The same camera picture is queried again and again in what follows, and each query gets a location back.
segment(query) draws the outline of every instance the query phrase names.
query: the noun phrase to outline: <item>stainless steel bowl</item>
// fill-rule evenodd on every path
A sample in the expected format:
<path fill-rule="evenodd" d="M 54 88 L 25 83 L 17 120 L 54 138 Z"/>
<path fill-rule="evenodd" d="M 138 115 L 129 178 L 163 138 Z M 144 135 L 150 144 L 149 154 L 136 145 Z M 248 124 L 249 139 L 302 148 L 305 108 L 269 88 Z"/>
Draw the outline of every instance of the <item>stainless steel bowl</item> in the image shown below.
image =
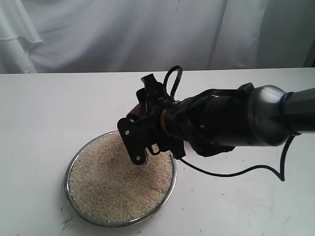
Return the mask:
<path fill-rule="evenodd" d="M 74 203 L 72 197 L 70 196 L 70 192 L 69 192 L 69 178 L 70 178 L 70 173 L 71 173 L 71 169 L 73 167 L 74 162 L 76 161 L 76 159 L 78 158 L 78 156 L 80 155 L 80 153 L 89 145 L 91 144 L 93 141 L 95 141 L 98 138 L 101 138 L 103 136 L 106 135 L 110 135 L 112 133 L 114 133 L 116 131 L 113 132 L 109 132 L 106 134 L 102 134 L 98 137 L 96 137 L 95 139 L 89 141 L 87 144 L 85 144 L 73 157 L 73 159 L 71 160 L 67 171 L 65 173 L 65 178 L 64 178 L 64 192 L 65 192 L 65 196 L 67 198 L 68 203 L 70 204 L 71 208 L 84 220 L 94 224 L 94 225 L 98 225 L 98 226 L 102 226 L 102 227 L 109 227 L 109 228 L 117 228 L 117 227 L 124 227 L 124 226 L 128 226 L 128 225 L 132 225 L 132 224 L 136 224 L 139 223 L 147 218 L 149 218 L 150 216 L 152 216 L 153 214 L 155 214 L 159 209 L 161 209 L 161 207 L 166 203 L 166 201 L 168 200 L 168 198 L 171 196 L 171 193 L 173 192 L 173 189 L 175 187 L 175 182 L 176 182 L 176 176 L 177 176 L 177 169 L 176 169 L 176 163 L 175 160 L 173 158 L 171 158 L 172 160 L 172 165 L 173 165 L 173 178 L 172 178 L 172 182 L 170 184 L 170 187 L 165 195 L 165 197 L 162 199 L 162 201 L 154 208 L 152 209 L 150 212 L 146 213 L 145 215 L 130 220 L 130 221 L 125 221 L 125 222 L 119 222 L 119 223 L 110 223 L 110 222 L 103 222 L 103 221 L 98 221 L 95 220 L 91 217 L 89 217 L 88 215 L 84 214 Z"/>

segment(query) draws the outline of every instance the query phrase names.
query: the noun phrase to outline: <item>white table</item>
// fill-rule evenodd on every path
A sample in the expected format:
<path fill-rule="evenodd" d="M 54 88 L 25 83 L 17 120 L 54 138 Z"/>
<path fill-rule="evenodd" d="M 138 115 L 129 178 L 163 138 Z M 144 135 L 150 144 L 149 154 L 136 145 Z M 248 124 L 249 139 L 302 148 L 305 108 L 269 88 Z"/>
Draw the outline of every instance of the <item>white table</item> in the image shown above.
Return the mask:
<path fill-rule="evenodd" d="M 206 176 L 177 162 L 167 204 L 152 219 L 120 229 L 81 220 L 69 208 L 63 177 L 74 154 L 116 129 L 136 103 L 141 73 L 0 75 L 0 235 L 2 236 L 313 236 L 315 135 L 297 137 L 288 152 L 286 182 L 267 170 L 234 178 Z M 161 81 L 165 72 L 155 73 Z M 176 98 L 209 88 L 253 82 L 285 91 L 315 87 L 315 69 L 186 71 Z M 279 168 L 282 147 L 237 147 L 186 160 L 212 172 L 255 164 Z M 65 228 L 65 221 L 70 219 Z"/>

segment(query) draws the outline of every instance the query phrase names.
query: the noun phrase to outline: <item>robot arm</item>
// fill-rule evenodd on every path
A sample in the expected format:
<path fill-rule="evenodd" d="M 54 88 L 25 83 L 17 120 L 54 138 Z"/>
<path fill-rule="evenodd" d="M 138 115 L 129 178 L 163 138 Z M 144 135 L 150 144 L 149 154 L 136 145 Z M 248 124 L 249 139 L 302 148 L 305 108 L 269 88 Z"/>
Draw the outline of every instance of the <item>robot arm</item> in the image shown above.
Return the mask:
<path fill-rule="evenodd" d="M 169 75 L 178 71 L 171 94 Z M 276 86 L 209 89 L 183 101 L 174 94 L 182 69 L 173 67 L 164 83 L 153 74 L 142 78 L 139 104 L 118 122 L 118 130 L 136 165 L 146 164 L 148 151 L 170 150 L 175 159 L 185 156 L 184 141 L 197 154 L 212 156 L 236 146 L 278 146 L 288 137 L 315 131 L 315 88 L 286 93 Z M 159 151 L 154 153 L 152 145 Z"/>

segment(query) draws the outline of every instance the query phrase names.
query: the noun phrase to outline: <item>metal bowl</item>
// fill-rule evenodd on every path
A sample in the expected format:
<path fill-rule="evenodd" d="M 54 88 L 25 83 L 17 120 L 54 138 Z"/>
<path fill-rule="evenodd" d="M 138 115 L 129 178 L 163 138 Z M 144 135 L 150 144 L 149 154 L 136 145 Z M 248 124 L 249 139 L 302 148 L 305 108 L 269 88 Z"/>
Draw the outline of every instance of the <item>metal bowl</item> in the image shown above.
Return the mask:
<path fill-rule="evenodd" d="M 102 226 L 102 227 L 109 227 L 109 228 L 117 228 L 117 227 L 124 227 L 124 226 L 128 226 L 128 225 L 132 225 L 132 224 L 136 224 L 136 223 L 139 223 L 147 218 L 149 218 L 150 216 L 152 216 L 153 214 L 155 214 L 159 209 L 161 209 L 161 207 L 166 203 L 166 201 L 168 200 L 168 198 L 171 196 L 171 193 L 173 192 L 173 189 L 175 187 L 175 182 L 176 182 L 176 176 L 177 176 L 177 169 L 176 169 L 176 163 L 175 163 L 175 160 L 174 158 L 171 156 L 171 160 L 172 160 L 172 165 L 173 165 L 173 175 L 172 175 L 172 182 L 170 184 L 170 187 L 166 193 L 166 195 L 164 196 L 164 198 L 162 199 L 162 201 L 156 205 L 156 207 L 154 209 L 152 209 L 150 212 L 146 213 L 145 215 L 139 217 L 139 218 L 136 218 L 136 219 L 133 219 L 133 220 L 130 220 L 130 221 L 125 221 L 125 222 L 118 222 L 118 223 L 111 223 L 111 222 L 103 222 L 103 221 L 98 221 L 98 220 L 95 220 L 91 217 L 89 217 L 88 215 L 84 214 L 77 206 L 76 204 L 74 203 L 72 197 L 70 196 L 70 192 L 69 192 L 69 179 L 70 179 L 70 173 L 71 173 L 71 169 L 73 167 L 73 164 L 74 162 L 76 161 L 76 159 L 78 158 L 78 156 L 80 155 L 80 153 L 89 145 L 91 144 L 93 141 L 95 141 L 96 139 L 98 138 L 101 138 L 103 136 L 106 136 L 106 135 L 110 135 L 114 132 L 117 132 L 117 131 L 113 131 L 113 132 L 109 132 L 109 133 L 106 133 L 106 134 L 102 134 L 98 137 L 96 137 L 95 139 L 89 141 L 87 144 L 85 144 L 76 154 L 75 156 L 73 157 L 73 159 L 71 160 L 68 168 L 67 168 L 67 171 L 65 173 L 65 178 L 64 178 L 64 192 L 65 192 L 65 196 L 67 198 L 67 201 L 69 203 L 69 205 L 71 206 L 71 208 L 84 220 L 94 224 L 94 225 L 98 225 L 98 226 Z"/>

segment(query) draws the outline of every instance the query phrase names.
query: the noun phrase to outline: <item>grain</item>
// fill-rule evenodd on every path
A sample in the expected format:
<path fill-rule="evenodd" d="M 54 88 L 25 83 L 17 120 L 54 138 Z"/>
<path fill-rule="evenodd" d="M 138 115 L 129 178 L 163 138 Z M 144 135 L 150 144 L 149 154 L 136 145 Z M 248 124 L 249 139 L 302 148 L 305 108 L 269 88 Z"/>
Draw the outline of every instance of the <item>grain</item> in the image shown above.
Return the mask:
<path fill-rule="evenodd" d="M 134 165 L 118 132 L 90 143 L 74 162 L 69 192 L 77 207 L 102 222 L 125 222 L 150 212 L 172 181 L 168 153 L 149 154 L 145 166 Z"/>

